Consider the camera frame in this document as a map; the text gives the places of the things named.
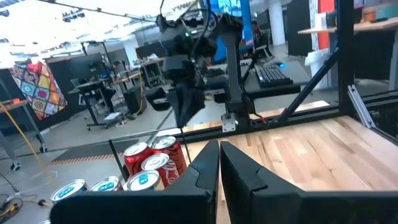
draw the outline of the ceiling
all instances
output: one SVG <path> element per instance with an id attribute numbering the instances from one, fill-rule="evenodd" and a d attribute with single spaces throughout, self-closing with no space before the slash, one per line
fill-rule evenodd
<path id="1" fill-rule="evenodd" d="M 179 16 L 191 1 L 165 0 L 162 13 L 171 17 Z M 269 5 L 268 1 L 274 0 L 250 0 L 252 12 L 265 11 Z M 282 0 L 282 3 L 286 4 L 289 1 L 291 0 Z M 121 37 L 122 40 L 126 40 L 135 30 L 154 25 L 153 22 L 137 23 L 137 20 L 131 17 L 153 20 L 159 13 L 161 0 L 58 0 L 56 2 L 75 7 L 37 0 L 0 0 L 0 12 L 8 10 L 7 16 L 0 16 L 0 51 L 4 45 L 2 39 L 8 40 L 9 44 L 26 46 L 26 51 L 29 52 L 51 49 L 64 42 L 103 41 L 121 39 Z M 84 17 L 72 19 L 70 22 L 63 21 L 65 13 L 77 11 L 79 8 L 91 10 L 100 8 L 102 12 L 128 17 L 83 10 Z"/>

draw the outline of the keyboard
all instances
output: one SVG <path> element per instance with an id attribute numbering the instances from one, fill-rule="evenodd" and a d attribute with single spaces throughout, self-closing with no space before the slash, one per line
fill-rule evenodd
<path id="1" fill-rule="evenodd" d="M 293 84 L 293 80 L 286 77 L 277 65 L 256 65 L 257 80 L 261 88 L 284 86 Z"/>

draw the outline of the patterned blanket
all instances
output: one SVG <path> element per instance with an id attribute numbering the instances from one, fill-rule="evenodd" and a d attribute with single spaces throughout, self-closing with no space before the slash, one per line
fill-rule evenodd
<path id="1" fill-rule="evenodd" d="M 39 120 L 68 104 L 46 63 L 15 65 L 9 71 Z"/>

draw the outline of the can lid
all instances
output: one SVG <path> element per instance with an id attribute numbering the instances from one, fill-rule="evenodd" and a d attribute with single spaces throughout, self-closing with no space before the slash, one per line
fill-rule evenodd
<path id="1" fill-rule="evenodd" d="M 51 224 L 50 220 L 42 221 L 39 224 Z"/>
<path id="2" fill-rule="evenodd" d="M 150 157 L 148 157 L 144 162 L 141 164 L 141 169 L 142 170 L 156 170 L 158 168 L 161 168 L 162 166 L 166 165 L 166 163 L 169 161 L 169 155 L 166 153 L 159 153 L 159 154 L 154 154 Z"/>
<path id="3" fill-rule="evenodd" d="M 112 191 L 119 185 L 119 178 L 116 176 L 110 176 L 103 180 L 98 181 L 90 187 L 89 191 Z"/>
<path id="4" fill-rule="evenodd" d="M 172 146 L 176 142 L 176 138 L 174 136 L 167 136 L 164 138 L 159 139 L 155 144 L 153 145 L 154 149 L 164 149 L 167 147 Z"/>
<path id="5" fill-rule="evenodd" d="M 156 170 L 144 170 L 132 176 L 125 184 L 124 189 L 138 191 L 151 188 L 159 181 L 159 173 Z"/>
<path id="6" fill-rule="evenodd" d="M 136 155 L 142 151 L 144 151 L 146 148 L 148 147 L 148 144 L 144 143 L 144 142 L 139 142 L 137 144 L 133 144 L 132 146 L 128 147 L 125 151 L 124 151 L 124 155 L 125 156 L 133 156 Z"/>
<path id="7" fill-rule="evenodd" d="M 65 184 L 61 188 L 59 188 L 57 191 L 55 191 L 51 195 L 51 200 L 53 202 L 56 202 L 56 201 L 59 201 L 59 200 L 61 200 L 63 198 L 66 198 L 66 197 L 78 192 L 79 190 L 81 190 L 81 188 L 85 184 L 86 184 L 86 182 L 83 179 L 73 180 L 73 181 Z"/>

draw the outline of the soda can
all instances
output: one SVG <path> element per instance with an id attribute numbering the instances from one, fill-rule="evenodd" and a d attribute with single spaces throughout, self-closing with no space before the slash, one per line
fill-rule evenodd
<path id="1" fill-rule="evenodd" d="M 164 187 L 177 180 L 179 177 L 173 160 L 166 153 L 154 154 L 141 164 L 142 170 L 157 170 L 162 179 Z"/>
<path id="2" fill-rule="evenodd" d="M 93 186 L 90 187 L 88 191 L 104 192 L 118 190 L 123 190 L 119 178 L 116 176 L 110 176 L 95 183 Z"/>
<path id="3" fill-rule="evenodd" d="M 130 173 L 130 176 L 134 176 L 141 171 L 142 162 L 153 155 L 154 152 L 144 142 L 140 142 L 128 147 L 124 151 L 124 163 Z"/>
<path id="4" fill-rule="evenodd" d="M 123 187 L 126 191 L 138 190 L 164 190 L 159 172 L 156 170 L 144 170 L 132 176 Z"/>
<path id="5" fill-rule="evenodd" d="M 87 191 L 88 187 L 85 182 L 85 180 L 78 179 L 78 180 L 73 180 L 64 186 L 60 187 L 58 190 L 56 190 L 52 195 L 51 195 L 51 201 L 53 204 L 58 203 L 59 201 L 70 197 L 72 195 L 75 195 L 79 192 L 85 192 Z"/>
<path id="6" fill-rule="evenodd" d="M 181 144 L 173 136 L 162 137 L 152 145 L 155 154 L 166 153 L 174 161 L 178 174 L 181 175 L 187 168 Z"/>

